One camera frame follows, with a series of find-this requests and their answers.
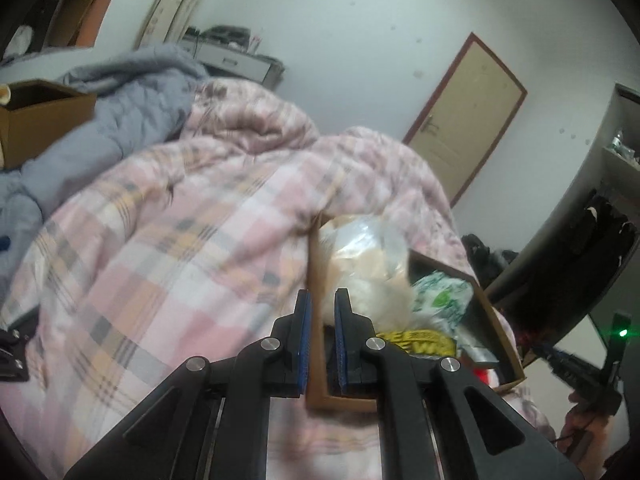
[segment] yellow door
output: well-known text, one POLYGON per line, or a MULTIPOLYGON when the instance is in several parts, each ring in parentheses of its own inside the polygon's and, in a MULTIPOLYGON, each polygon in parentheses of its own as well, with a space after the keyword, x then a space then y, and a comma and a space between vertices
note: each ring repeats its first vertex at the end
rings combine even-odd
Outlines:
POLYGON ((526 95, 477 38, 472 35, 468 42, 450 78, 436 90, 441 91, 439 97, 426 118, 414 124, 408 139, 452 202, 476 175, 526 95))

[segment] hand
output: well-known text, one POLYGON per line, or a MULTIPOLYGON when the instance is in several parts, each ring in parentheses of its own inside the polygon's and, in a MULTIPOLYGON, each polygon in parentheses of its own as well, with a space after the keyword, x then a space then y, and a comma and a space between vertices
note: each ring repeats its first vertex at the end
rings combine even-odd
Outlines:
MULTIPOLYGON (((573 392, 569 395, 570 402, 581 402, 581 398, 573 392)), ((575 430, 587 430, 593 433, 593 441, 589 449, 580 460, 578 468, 584 475, 585 480, 596 480, 600 477, 602 465, 606 459, 607 440, 609 438, 610 416, 597 415, 593 412, 578 412, 578 406, 572 407, 564 418, 564 427, 560 432, 560 438, 556 447, 565 453, 571 446, 571 434, 575 430)))

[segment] black cable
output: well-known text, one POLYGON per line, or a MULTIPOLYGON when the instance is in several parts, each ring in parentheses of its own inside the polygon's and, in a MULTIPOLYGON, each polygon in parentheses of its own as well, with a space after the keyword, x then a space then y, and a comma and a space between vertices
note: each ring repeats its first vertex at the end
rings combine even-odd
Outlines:
MULTIPOLYGON (((580 431, 586 430, 591 424, 593 424, 593 421, 596 420, 597 416, 598 416, 597 413, 593 415, 593 417, 591 417, 591 420, 587 424, 585 424, 583 428, 580 428, 580 431)), ((578 430, 575 430, 572 434, 561 436, 560 438, 556 438, 555 440, 550 440, 549 442, 551 442, 552 444, 555 444, 556 442, 560 442, 561 440, 567 440, 568 438, 573 438, 577 432, 578 430)))

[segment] gray blanket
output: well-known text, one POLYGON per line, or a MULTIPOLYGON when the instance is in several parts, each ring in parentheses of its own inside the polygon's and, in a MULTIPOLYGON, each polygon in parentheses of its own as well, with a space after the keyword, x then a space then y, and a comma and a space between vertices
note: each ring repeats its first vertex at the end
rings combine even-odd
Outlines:
POLYGON ((95 116, 49 147, 21 171, 0 174, 0 305, 43 222, 70 196, 131 153, 178 133, 202 65, 176 45, 142 48, 104 63, 73 69, 60 82, 96 93, 95 116))

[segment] plaid blanket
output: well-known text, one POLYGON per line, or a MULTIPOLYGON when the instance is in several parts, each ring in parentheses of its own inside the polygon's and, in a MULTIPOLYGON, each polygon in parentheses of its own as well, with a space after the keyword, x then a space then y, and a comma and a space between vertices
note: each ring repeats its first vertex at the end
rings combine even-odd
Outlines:
MULTIPOLYGON (((188 357, 267 336, 305 285, 320 212, 375 213, 412 248, 471 273, 449 205, 411 149, 364 128, 322 137, 237 80, 203 86, 181 140, 129 157, 44 225, 0 321, 40 306, 31 379, 0 406, 36 464, 64 473, 188 357)), ((377 479, 370 416, 312 417, 274 399, 268 478, 377 479)))

